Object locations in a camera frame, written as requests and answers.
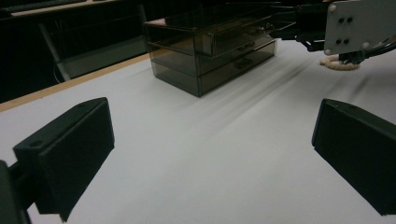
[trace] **table surface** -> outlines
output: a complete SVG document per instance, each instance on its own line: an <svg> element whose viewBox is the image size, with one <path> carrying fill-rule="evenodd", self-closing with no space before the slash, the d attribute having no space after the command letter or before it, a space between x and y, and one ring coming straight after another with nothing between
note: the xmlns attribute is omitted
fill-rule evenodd
<svg viewBox="0 0 396 224"><path fill-rule="evenodd" d="M396 53L351 72L295 42L196 98L152 75L149 60L0 113L0 158L64 111L107 97L116 147L67 223L384 224L311 146L329 98L396 122ZM62 223L29 209L33 223Z"/></svg>

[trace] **black cable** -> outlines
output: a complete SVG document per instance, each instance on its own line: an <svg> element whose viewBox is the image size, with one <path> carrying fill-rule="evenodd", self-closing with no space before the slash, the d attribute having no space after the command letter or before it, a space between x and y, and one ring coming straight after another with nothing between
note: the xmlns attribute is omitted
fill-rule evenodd
<svg viewBox="0 0 396 224"><path fill-rule="evenodd" d="M374 50L372 52L367 53L366 54L366 59L368 59L370 57L378 56L378 55L381 55L381 54L384 54L384 53L388 53L388 52L390 52L390 51L392 51L394 49L396 49L396 43L389 44L389 45L385 46L384 48L376 49L376 50Z"/></svg>

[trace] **screw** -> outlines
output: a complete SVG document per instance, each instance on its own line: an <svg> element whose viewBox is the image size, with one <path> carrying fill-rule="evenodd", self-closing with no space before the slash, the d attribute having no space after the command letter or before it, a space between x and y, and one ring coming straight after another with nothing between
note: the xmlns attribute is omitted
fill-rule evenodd
<svg viewBox="0 0 396 224"><path fill-rule="evenodd" d="M330 12L334 12L336 9L337 9L337 6L335 4L332 4L331 6L329 6Z"/></svg>
<svg viewBox="0 0 396 224"><path fill-rule="evenodd" d="M368 48L370 47L370 43L369 43L369 42L364 42L364 43L361 45L361 47L364 48L364 49L368 49Z"/></svg>

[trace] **drawer handle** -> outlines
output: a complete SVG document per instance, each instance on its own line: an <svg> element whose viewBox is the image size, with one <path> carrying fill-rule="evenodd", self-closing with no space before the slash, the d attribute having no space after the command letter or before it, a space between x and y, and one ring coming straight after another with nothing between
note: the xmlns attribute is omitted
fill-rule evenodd
<svg viewBox="0 0 396 224"><path fill-rule="evenodd" d="M255 43L254 41L252 41L252 42L250 42L250 43L248 43L248 44L246 44L246 45L244 45L244 46L242 46L242 47L237 48L237 50L239 50L239 51L245 51L245 50L247 50L247 49L253 48L255 45L256 45L256 43Z"/></svg>
<svg viewBox="0 0 396 224"><path fill-rule="evenodd" d="M233 64L233 66L237 69L244 70L244 69L250 67L251 65L253 65L253 63L254 63L253 60L244 58L238 62L235 62Z"/></svg>

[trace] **plastic drawer unit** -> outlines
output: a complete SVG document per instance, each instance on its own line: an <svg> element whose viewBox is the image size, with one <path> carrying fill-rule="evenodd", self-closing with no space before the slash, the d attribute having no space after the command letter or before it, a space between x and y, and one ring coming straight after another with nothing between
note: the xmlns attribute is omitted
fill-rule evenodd
<svg viewBox="0 0 396 224"><path fill-rule="evenodd" d="M225 4L145 23L154 76L195 96L241 76L276 54L268 34L279 7Z"/></svg>

